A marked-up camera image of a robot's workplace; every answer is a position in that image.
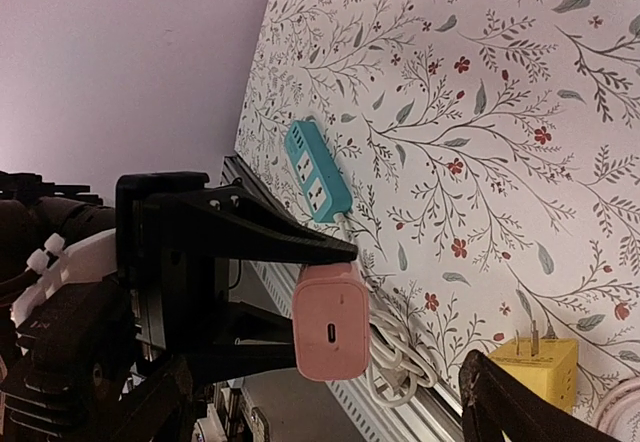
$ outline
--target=metal prong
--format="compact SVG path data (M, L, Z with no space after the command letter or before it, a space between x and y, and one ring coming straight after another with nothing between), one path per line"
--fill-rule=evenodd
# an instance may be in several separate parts
M531 321L531 357L535 357L540 353L540 334L538 334L538 328L536 321Z

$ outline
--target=white outlet panel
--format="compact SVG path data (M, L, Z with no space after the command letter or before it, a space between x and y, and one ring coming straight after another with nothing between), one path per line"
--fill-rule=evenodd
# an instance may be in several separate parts
M311 158L309 157L309 153L307 151L305 151L302 154L302 157L300 157L300 160L298 160L296 168L298 169L300 180L302 180L302 183L305 183L311 175L311 171L313 170L313 164L311 163Z
M327 193L322 186L322 182L320 182L320 178L316 178L307 190L307 197L309 198L309 202L311 203L311 207L313 207L314 212L317 212L322 204L327 200Z

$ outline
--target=white tablecloth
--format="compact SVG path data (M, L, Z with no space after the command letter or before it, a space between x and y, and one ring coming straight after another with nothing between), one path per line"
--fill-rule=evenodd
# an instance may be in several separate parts
M532 318L580 341L578 416L640 372L640 0L270 0L237 150L305 222L283 137L308 116L453 388Z

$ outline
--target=red flower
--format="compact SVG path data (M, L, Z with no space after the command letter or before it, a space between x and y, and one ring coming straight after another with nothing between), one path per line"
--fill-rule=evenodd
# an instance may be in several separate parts
M502 312L502 315L504 315L505 317L509 315L509 312L511 312L511 308L507 305L506 302L503 302L498 310Z
M593 25L594 29L597 29L604 23L604 20L599 15L594 15L592 19L589 19L589 25Z
M465 249L466 246L467 242L464 239L454 239L451 250L453 250L453 254L456 257L462 257L463 259L465 259L467 257L467 249Z
M629 304L627 302L620 302L618 305L616 305L615 309L613 309L613 312L616 315L616 319L618 320L624 320L627 317L629 317Z
M547 132L546 127L540 127L539 129L536 129L534 133L536 142L539 142L540 145L544 145L551 141L551 134Z
M453 159L453 162L449 162L447 168L451 171L453 175L458 175L462 173L462 169L464 168L464 164L459 158Z
M464 55L460 57L460 60L453 64L454 69L458 69L458 73L462 74L469 70L469 66L471 65L471 61L467 59Z
M429 292L427 292L426 294L424 294L424 299L427 301L427 303L425 304L425 307L427 309L433 310L434 312L438 310L440 302L438 302L436 294L429 294Z

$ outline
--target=power outlet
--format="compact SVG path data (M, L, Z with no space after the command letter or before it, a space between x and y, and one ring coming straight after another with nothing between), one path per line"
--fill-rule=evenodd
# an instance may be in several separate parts
M351 193L314 121L293 121L285 149L315 222L351 210Z

